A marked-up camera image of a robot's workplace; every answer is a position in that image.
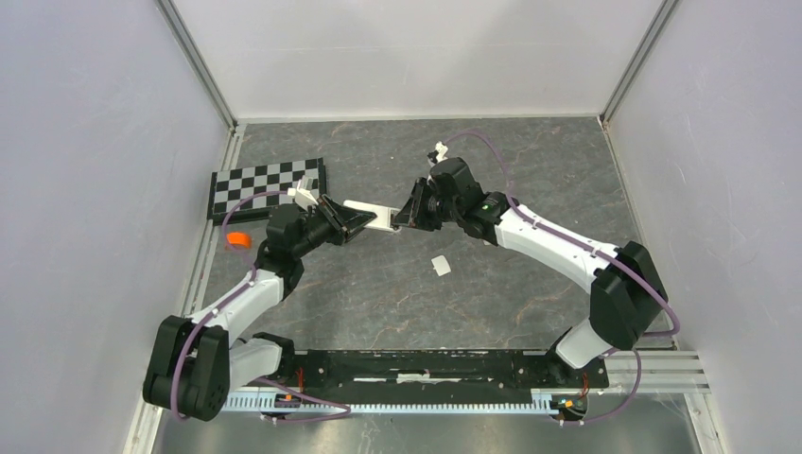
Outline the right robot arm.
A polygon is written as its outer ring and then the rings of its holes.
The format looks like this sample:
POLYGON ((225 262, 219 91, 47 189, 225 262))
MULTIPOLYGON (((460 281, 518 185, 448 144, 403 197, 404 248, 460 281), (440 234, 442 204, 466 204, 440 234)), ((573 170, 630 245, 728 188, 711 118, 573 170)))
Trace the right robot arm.
POLYGON ((569 386, 610 350, 629 350, 666 311, 668 295, 648 250, 578 236, 537 217, 502 192, 486 192, 461 158, 445 159, 418 179, 391 218, 394 227, 433 232, 448 222, 468 236, 522 253, 562 273, 590 298, 589 314, 549 349, 549 379, 569 386))

